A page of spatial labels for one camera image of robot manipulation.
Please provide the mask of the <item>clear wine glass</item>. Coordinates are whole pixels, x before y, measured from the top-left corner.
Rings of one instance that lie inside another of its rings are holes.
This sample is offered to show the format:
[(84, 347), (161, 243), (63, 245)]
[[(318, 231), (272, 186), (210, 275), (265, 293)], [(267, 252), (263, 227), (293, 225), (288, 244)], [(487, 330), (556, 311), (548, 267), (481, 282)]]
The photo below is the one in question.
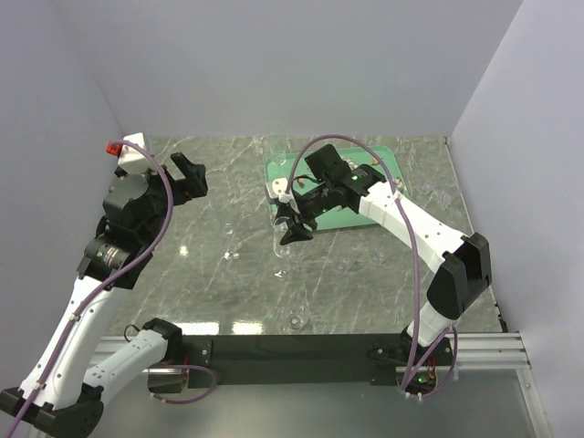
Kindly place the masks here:
[(239, 257), (240, 239), (235, 235), (235, 226), (232, 222), (224, 222), (220, 227), (220, 236), (224, 240), (223, 259), (235, 260)]

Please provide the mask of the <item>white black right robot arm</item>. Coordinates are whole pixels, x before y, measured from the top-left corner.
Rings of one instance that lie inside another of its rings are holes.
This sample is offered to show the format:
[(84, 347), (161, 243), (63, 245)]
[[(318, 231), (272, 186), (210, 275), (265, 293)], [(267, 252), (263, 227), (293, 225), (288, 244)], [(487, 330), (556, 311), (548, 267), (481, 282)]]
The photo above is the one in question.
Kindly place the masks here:
[(305, 162), (314, 188), (299, 193), (288, 177), (270, 177), (266, 182), (276, 217), (287, 228), (281, 245), (311, 240), (318, 217), (343, 207), (410, 247), (414, 264), (426, 264), (433, 280), (426, 297), (414, 299), (417, 309), (405, 330), (401, 352), (412, 364), (424, 363), (433, 355), (439, 336), (491, 286), (487, 239), (479, 233), (466, 235), (434, 218), (374, 167), (350, 166), (331, 144), (308, 155)]

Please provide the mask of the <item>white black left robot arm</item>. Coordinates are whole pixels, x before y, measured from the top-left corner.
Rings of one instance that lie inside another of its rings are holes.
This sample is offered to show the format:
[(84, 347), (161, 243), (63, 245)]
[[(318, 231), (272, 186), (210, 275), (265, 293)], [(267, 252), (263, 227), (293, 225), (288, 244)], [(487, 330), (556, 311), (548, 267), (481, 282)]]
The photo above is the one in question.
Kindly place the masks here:
[(182, 173), (164, 166), (140, 171), (118, 166), (102, 206), (104, 215), (77, 268), (72, 295), (43, 355), (22, 383), (1, 392), (1, 410), (52, 437), (87, 437), (111, 399), (144, 369), (183, 358), (183, 334), (155, 318), (135, 339), (96, 366), (89, 363), (118, 306), (135, 287), (172, 209), (208, 193), (206, 168), (182, 153)]

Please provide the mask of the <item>tall clear champagne flute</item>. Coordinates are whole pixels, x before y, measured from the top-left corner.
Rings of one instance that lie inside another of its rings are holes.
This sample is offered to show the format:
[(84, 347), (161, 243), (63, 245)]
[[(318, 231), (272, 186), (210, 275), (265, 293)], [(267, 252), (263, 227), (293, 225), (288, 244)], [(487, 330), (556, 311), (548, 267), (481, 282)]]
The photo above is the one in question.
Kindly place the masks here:
[(280, 169), (287, 162), (290, 149), (287, 126), (282, 121), (277, 121), (270, 127), (268, 147), (272, 163)]

